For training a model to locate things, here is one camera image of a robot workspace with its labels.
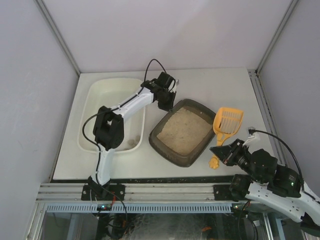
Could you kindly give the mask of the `yellow litter scoop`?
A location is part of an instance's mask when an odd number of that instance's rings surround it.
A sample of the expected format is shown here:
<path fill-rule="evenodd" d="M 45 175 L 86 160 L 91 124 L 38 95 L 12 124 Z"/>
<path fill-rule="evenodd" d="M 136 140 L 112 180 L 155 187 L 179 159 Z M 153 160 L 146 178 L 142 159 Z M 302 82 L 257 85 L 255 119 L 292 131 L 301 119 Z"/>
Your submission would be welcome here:
<path fill-rule="evenodd" d="M 231 107 L 219 108 L 212 125 L 212 129 L 216 135 L 217 147 L 222 146 L 227 139 L 239 131 L 243 118 L 243 110 Z"/>

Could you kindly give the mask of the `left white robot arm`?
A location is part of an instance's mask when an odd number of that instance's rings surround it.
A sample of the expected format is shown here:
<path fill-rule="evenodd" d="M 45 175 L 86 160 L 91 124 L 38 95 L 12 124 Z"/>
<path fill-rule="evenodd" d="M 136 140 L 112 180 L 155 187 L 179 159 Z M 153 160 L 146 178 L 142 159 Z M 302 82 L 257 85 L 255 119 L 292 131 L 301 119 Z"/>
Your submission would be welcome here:
<path fill-rule="evenodd" d="M 160 77 L 147 80 L 132 96 L 112 108 L 102 106 L 95 118 L 92 133 L 92 143 L 97 148 L 97 164 L 92 180 L 99 186 L 104 186 L 111 180 L 111 164 L 116 149 L 125 138 L 125 123 L 136 112 L 157 102 L 158 108 L 170 111 L 177 93 L 177 80 L 169 76 L 168 79 Z"/>

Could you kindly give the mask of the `dark brown litter box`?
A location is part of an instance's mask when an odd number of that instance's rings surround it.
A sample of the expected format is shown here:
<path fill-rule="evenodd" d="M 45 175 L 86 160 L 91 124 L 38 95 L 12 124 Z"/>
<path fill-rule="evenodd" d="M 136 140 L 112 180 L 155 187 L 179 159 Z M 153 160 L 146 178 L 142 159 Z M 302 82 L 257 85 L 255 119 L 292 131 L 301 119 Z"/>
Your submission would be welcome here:
<path fill-rule="evenodd" d="M 150 132 L 150 146 L 170 163 L 187 168 L 215 136 L 216 113 L 192 100 L 180 100 Z"/>

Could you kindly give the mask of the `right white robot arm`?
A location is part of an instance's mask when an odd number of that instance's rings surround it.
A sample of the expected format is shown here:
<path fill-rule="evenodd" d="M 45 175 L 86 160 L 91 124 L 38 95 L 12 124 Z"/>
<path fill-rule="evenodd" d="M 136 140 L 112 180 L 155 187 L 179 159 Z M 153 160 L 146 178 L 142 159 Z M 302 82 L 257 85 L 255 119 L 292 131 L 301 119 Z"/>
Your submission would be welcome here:
<path fill-rule="evenodd" d="M 258 201 L 299 223 L 309 235 L 320 235 L 320 198 L 315 196 L 300 175 L 278 163 L 264 149 L 254 152 L 236 139 L 210 151 L 228 167 L 238 166 L 245 174 L 235 174 L 229 191 L 235 200 Z"/>

